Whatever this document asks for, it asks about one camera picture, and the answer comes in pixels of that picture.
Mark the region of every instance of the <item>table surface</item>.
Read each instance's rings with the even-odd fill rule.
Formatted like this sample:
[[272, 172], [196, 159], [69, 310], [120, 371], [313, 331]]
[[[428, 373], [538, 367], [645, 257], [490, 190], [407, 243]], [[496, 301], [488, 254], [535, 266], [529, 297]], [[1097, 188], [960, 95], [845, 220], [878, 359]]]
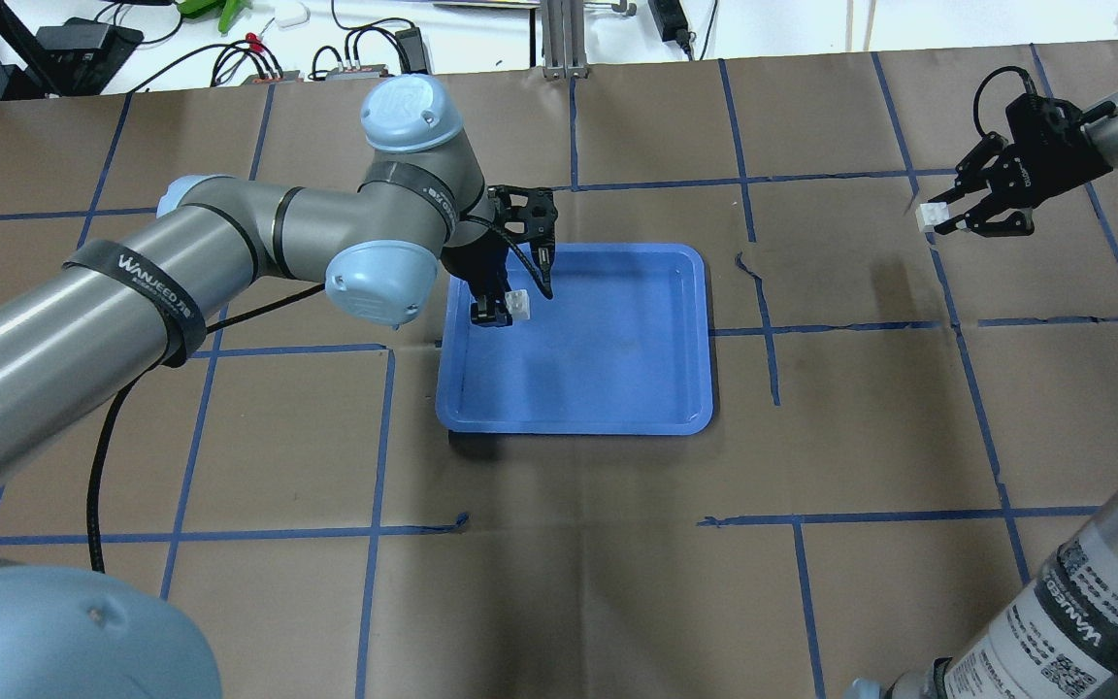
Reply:
[[[107, 570], [190, 614], [236, 698], [799, 699], [958, 653], [1118, 487], [1118, 172], [1030, 238], [913, 220], [1004, 63], [1118, 87], [1118, 42], [442, 76], [489, 181], [559, 190], [559, 239], [701, 253], [709, 428], [448, 435], [446, 280], [398, 332], [311, 297], [133, 393]], [[0, 304], [182, 173], [353, 189], [369, 87], [0, 103]], [[0, 556], [85, 565], [101, 417], [0, 492]]]

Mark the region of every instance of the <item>green object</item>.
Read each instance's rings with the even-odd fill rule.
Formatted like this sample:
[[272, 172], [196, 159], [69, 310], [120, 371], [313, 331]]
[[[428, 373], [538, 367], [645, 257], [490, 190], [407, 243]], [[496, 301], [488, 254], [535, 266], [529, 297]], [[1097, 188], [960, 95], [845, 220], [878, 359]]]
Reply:
[[214, 11], [218, 11], [218, 31], [227, 35], [235, 23], [239, 10], [244, 10], [245, 0], [183, 0], [178, 4], [179, 13], [183, 18], [200, 18]]

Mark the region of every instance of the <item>light blue joint cap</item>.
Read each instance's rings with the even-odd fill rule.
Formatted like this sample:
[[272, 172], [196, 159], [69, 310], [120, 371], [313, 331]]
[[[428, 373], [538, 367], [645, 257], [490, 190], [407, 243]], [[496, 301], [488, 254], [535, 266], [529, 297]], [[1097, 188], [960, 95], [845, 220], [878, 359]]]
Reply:
[[132, 585], [76, 568], [0, 568], [0, 699], [218, 699], [196, 624]]
[[882, 686], [873, 680], [865, 680], [858, 677], [852, 684], [843, 691], [843, 699], [880, 699], [882, 697]]
[[436, 78], [405, 75], [387, 79], [364, 97], [360, 125], [377, 150], [416, 153], [452, 141], [465, 119]]
[[183, 176], [167, 188], [167, 195], [158, 200], [158, 217], [164, 217], [167, 214], [174, 211], [179, 208], [179, 202], [182, 202], [183, 196], [187, 196], [193, 187], [201, 185], [201, 182], [214, 179], [216, 177], [231, 177], [225, 176], [225, 173], [212, 173], [212, 176]]
[[328, 265], [328, 296], [347, 313], [399, 327], [420, 314], [438, 276], [438, 259], [402, 239], [370, 239]]

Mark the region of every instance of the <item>power adapter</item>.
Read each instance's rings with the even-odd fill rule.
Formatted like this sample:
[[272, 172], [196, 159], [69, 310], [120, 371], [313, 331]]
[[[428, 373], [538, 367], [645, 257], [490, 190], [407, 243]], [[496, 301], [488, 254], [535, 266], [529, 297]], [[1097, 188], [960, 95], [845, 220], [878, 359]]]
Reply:
[[650, 0], [650, 11], [653, 12], [653, 22], [659, 26], [662, 40], [674, 40], [688, 59], [692, 59], [692, 32], [688, 30], [688, 17], [680, 0]]
[[417, 27], [401, 28], [395, 32], [395, 39], [400, 42], [404, 55], [408, 58], [409, 74], [429, 75], [430, 63], [425, 58], [425, 42], [421, 40], [421, 30]]

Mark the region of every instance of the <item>black strap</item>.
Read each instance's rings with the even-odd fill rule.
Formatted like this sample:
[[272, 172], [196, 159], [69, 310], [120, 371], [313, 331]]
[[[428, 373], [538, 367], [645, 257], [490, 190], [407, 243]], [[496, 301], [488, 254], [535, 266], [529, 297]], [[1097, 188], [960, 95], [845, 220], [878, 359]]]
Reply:
[[269, 245], [275, 251], [275, 265], [278, 265], [278, 270], [287, 278], [296, 278], [296, 275], [292, 274], [287, 261], [283, 257], [283, 217], [287, 216], [287, 208], [292, 206], [292, 199], [296, 199], [296, 195], [301, 193], [302, 189], [305, 188], [293, 187], [283, 195], [278, 208], [275, 208], [275, 223], [269, 226]]
[[364, 189], [364, 186], [372, 181], [385, 181], [387, 185], [404, 187], [404, 189], [420, 196], [430, 204], [430, 207], [434, 207], [435, 211], [438, 211], [438, 215], [447, 224], [447, 238], [444, 239], [444, 243], [452, 239], [452, 235], [456, 233], [456, 224], [459, 223], [456, 196], [452, 195], [446, 182], [443, 182], [435, 173], [411, 163], [401, 163], [399, 160], [377, 160], [364, 172], [364, 181], [361, 182], [357, 191]]
[[218, 217], [222, 218], [222, 220], [226, 221], [227, 225], [229, 225], [233, 229], [235, 229], [237, 234], [239, 234], [239, 238], [244, 239], [245, 245], [248, 246], [248, 256], [253, 257], [254, 282], [257, 282], [258, 278], [262, 278], [262, 257], [257, 254], [257, 245], [254, 244], [253, 236], [248, 235], [248, 230], [245, 230], [245, 226], [239, 225], [239, 221], [237, 221], [236, 218], [231, 217], [231, 214], [222, 211], [222, 209], [218, 207], [211, 207], [211, 205], [202, 202], [182, 204], [182, 207], [195, 207], [197, 209], [205, 209], [206, 211], [217, 214]]
[[179, 367], [205, 342], [205, 315], [196, 301], [159, 265], [110, 239], [89, 239], [63, 263], [96, 271], [150, 300], [167, 324], [167, 350], [161, 363]]
[[1064, 567], [1065, 552], [1068, 549], [1061, 548], [1060, 554], [1042, 567], [1033, 589], [1034, 597], [1069, 641], [1118, 677], [1118, 625], [1072, 583]]

